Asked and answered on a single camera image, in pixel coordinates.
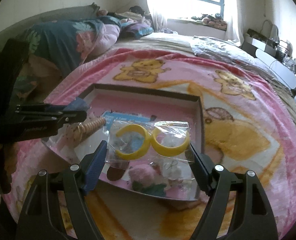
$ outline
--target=clothes on window sill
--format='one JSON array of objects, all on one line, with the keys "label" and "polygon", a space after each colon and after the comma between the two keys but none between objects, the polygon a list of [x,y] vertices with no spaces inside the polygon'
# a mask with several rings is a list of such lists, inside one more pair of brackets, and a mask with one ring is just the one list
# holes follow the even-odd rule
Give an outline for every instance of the clothes on window sill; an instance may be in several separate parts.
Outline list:
[{"label": "clothes on window sill", "polygon": [[227,22],[222,19],[220,14],[216,14],[215,16],[203,14],[201,17],[191,17],[191,19],[196,22],[203,23],[205,25],[214,27],[219,30],[227,30]]},{"label": "clothes on window sill", "polygon": [[178,34],[176,31],[170,30],[168,28],[165,29],[161,29],[160,31],[158,31],[159,33],[170,33],[170,34]]}]

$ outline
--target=silver screw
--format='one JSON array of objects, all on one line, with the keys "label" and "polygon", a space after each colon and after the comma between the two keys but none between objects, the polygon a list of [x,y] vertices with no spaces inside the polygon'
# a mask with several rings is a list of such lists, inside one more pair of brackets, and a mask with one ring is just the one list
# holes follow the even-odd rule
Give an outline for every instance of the silver screw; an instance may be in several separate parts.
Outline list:
[{"label": "silver screw", "polygon": [[256,174],[254,173],[254,171],[248,171],[247,174],[250,176],[250,177],[254,177]]},{"label": "silver screw", "polygon": [[45,176],[46,173],[47,173],[46,170],[41,170],[41,171],[38,172],[38,175],[39,175],[40,177],[42,177],[42,176]]},{"label": "silver screw", "polygon": [[216,165],[214,168],[215,168],[217,171],[223,171],[223,170],[224,170],[224,167],[221,166],[221,165]]},{"label": "silver screw", "polygon": [[71,166],[70,166],[70,169],[71,169],[72,171],[77,171],[77,170],[79,169],[79,165],[78,165],[78,164],[71,165]]}]

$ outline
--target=black clamp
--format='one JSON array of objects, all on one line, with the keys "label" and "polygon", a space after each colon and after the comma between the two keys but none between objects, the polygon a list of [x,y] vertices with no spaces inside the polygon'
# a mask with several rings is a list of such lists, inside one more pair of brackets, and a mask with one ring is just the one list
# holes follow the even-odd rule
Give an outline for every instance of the black clamp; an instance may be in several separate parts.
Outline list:
[{"label": "black clamp", "polygon": [[[191,236],[191,240],[217,239],[228,203],[229,193],[236,200],[228,233],[220,240],[278,240],[275,218],[264,189],[253,171],[229,172],[222,165],[199,154],[190,145],[195,162],[190,165],[197,183],[210,199]],[[104,240],[86,206],[84,195],[93,190],[104,166],[107,142],[102,141],[93,154],[67,170],[48,174],[39,172],[24,202],[16,240],[72,240],[66,234],[59,208],[58,190],[63,190],[75,233],[80,240]]]},{"label": "black clamp", "polygon": [[[15,81],[28,60],[29,43],[9,39],[0,52],[0,144],[58,134],[65,123],[83,122],[86,111],[66,110],[50,104],[11,105]],[[5,156],[0,150],[0,194],[11,190],[11,178],[4,170]]]}]

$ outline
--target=pillow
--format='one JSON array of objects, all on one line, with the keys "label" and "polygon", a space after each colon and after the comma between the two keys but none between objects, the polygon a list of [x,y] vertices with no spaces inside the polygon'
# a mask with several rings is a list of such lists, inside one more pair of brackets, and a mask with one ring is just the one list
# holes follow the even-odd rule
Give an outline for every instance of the pillow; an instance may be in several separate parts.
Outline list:
[{"label": "pillow", "polygon": [[122,37],[133,37],[139,39],[142,36],[153,33],[153,28],[145,23],[133,23],[127,25],[121,31]]},{"label": "pillow", "polygon": [[97,58],[114,45],[119,37],[120,28],[117,25],[105,24],[101,35],[95,44],[93,50],[89,53],[87,61]]}]

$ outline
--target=blue gripper pad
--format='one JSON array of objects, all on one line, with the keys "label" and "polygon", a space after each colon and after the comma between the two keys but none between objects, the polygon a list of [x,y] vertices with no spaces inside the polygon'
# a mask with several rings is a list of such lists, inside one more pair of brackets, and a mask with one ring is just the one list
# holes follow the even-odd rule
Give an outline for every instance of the blue gripper pad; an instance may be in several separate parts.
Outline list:
[{"label": "blue gripper pad", "polygon": [[88,192],[94,190],[96,187],[99,176],[105,164],[107,146],[107,141],[101,141],[96,151],[92,154],[86,155],[80,163],[85,175],[85,184],[81,188],[84,195],[87,195]]}]

